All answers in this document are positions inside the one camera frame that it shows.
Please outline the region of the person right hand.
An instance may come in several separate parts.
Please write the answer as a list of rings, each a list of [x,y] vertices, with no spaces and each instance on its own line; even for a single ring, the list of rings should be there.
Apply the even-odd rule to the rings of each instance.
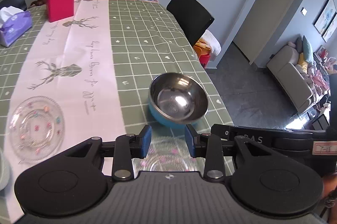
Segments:
[[[330,209],[336,203],[336,173],[323,177],[323,194],[324,207]]]

